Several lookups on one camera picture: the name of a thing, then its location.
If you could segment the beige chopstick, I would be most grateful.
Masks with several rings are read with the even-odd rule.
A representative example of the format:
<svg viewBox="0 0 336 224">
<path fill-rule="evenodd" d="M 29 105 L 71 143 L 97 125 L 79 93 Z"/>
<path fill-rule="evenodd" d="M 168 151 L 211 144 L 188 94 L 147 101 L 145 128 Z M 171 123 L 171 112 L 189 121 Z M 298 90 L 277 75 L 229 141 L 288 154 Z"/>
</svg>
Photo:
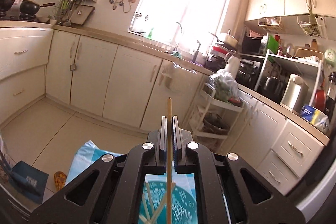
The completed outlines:
<svg viewBox="0 0 336 224">
<path fill-rule="evenodd" d="M 167 195 L 166 195 L 166 223 L 172 224 L 172 161 L 173 161 L 173 143 L 172 143 L 172 100 L 167 99 Z"/>
</svg>

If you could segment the white kitchen shelf trolley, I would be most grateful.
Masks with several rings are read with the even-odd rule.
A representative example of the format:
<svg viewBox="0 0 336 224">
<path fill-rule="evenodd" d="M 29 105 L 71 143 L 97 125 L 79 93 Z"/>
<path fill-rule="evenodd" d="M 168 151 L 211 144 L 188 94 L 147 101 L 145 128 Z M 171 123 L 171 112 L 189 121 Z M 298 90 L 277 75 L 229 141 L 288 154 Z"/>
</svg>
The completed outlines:
<svg viewBox="0 0 336 224">
<path fill-rule="evenodd" d="M 215 88 L 204 83 L 189 117 L 193 138 L 216 152 L 234 129 L 245 103 L 224 102 L 215 98 Z"/>
</svg>

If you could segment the cream kitchen base cabinets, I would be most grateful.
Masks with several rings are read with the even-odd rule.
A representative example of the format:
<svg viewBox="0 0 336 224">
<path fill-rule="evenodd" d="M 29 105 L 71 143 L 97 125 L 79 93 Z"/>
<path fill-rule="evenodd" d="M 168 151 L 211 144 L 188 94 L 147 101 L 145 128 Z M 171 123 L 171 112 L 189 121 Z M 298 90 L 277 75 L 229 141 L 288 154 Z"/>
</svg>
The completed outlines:
<svg viewBox="0 0 336 224">
<path fill-rule="evenodd" d="M 1 135 L 11 162 L 68 172 L 93 141 L 127 153 L 160 127 L 172 99 L 179 126 L 208 79 L 162 52 L 52 28 L 1 29 Z M 245 107 L 216 153 L 236 152 L 280 192 L 311 169 L 328 138 L 273 102 L 242 89 Z"/>
</svg>

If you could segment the teal perforated plastic basket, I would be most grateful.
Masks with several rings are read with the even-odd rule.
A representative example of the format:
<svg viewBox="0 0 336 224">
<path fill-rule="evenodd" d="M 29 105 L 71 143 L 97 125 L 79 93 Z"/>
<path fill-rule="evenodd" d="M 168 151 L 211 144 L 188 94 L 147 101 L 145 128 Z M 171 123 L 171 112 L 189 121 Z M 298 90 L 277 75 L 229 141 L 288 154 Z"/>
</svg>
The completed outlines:
<svg viewBox="0 0 336 224">
<path fill-rule="evenodd" d="M 167 202 L 166 183 L 163 181 L 145 182 L 138 223 L 167 223 L 167 204 L 171 208 L 171 223 L 198 223 L 195 198 L 174 184 L 171 201 Z"/>
</svg>

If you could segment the blue white checkered tablecloth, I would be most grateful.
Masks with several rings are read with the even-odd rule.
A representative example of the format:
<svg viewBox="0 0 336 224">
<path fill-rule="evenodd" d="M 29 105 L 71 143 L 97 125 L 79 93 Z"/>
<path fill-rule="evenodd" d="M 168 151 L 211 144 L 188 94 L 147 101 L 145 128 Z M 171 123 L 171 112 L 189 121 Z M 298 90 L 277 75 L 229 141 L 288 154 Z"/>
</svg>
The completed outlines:
<svg viewBox="0 0 336 224">
<path fill-rule="evenodd" d="M 67 175 L 65 185 L 69 184 L 79 174 L 81 174 L 84 170 L 91 166 L 96 160 L 100 159 L 100 157 L 107 153 L 113 156 L 121 156 L 120 153 L 100 149 L 91 140 L 84 143 L 75 153 Z"/>
</svg>

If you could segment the green vegetable plastic bag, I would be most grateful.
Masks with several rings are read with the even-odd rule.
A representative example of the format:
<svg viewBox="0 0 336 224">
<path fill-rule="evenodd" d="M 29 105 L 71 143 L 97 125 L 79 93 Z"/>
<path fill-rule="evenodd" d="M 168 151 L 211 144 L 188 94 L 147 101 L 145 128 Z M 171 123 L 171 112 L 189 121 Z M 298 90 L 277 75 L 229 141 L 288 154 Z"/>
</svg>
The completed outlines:
<svg viewBox="0 0 336 224">
<path fill-rule="evenodd" d="M 214 98 L 223 102 L 239 102 L 238 85 L 231 73 L 219 69 L 210 75 L 208 83 L 215 89 Z"/>
</svg>

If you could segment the steel electric kettle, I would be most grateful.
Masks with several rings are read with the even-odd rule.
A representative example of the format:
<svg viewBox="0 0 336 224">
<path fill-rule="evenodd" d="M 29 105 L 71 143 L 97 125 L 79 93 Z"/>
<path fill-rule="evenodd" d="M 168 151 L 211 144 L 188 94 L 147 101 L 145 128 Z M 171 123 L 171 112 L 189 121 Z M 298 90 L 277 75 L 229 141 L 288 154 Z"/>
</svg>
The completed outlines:
<svg viewBox="0 0 336 224">
<path fill-rule="evenodd" d="M 302 77 L 291 74 L 280 105 L 289 111 L 299 114 L 304 103 L 309 87 Z"/>
</svg>

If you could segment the blue dustpan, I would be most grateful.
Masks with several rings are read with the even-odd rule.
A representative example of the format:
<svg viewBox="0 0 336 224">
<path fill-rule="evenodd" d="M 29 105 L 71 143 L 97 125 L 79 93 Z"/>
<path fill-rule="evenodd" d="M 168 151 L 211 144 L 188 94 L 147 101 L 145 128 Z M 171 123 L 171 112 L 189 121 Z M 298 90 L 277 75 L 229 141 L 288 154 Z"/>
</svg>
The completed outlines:
<svg viewBox="0 0 336 224">
<path fill-rule="evenodd" d="M 42 172 L 24 161 L 16 163 L 9 171 L 11 181 L 22 194 L 37 203 L 42 204 L 49 174 Z"/>
</svg>

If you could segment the white countertop storage rack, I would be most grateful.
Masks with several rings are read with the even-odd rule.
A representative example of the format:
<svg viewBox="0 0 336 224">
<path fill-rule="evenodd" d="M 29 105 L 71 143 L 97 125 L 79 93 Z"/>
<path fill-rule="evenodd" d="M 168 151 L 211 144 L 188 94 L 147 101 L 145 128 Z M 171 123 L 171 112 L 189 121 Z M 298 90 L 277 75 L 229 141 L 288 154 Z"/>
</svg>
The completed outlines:
<svg viewBox="0 0 336 224">
<path fill-rule="evenodd" d="M 323 82 L 323 59 L 318 59 L 319 62 L 313 61 L 317 55 L 306 57 L 285 57 L 274 54 L 271 50 L 266 50 L 264 61 L 261 65 L 260 74 L 256 81 L 254 91 L 261 88 L 261 81 L 272 75 L 275 67 L 279 67 L 277 76 L 284 76 L 284 81 L 287 83 L 287 78 L 294 74 L 301 77 L 309 87 L 307 91 L 305 103 L 313 106 L 316 91 L 321 87 Z"/>
</svg>

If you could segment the black wok on stove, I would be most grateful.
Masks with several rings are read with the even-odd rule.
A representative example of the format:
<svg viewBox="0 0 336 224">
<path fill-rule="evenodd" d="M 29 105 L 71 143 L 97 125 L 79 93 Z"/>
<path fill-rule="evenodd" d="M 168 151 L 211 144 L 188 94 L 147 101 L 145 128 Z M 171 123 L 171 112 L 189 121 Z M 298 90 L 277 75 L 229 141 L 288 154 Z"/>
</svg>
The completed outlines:
<svg viewBox="0 0 336 224">
<path fill-rule="evenodd" d="M 21 14 L 36 15 L 40 10 L 40 8 L 52 7 L 54 5 L 55 5 L 54 2 L 44 3 L 40 5 L 31 0 L 23 0 L 20 4 L 19 10 Z"/>
</svg>

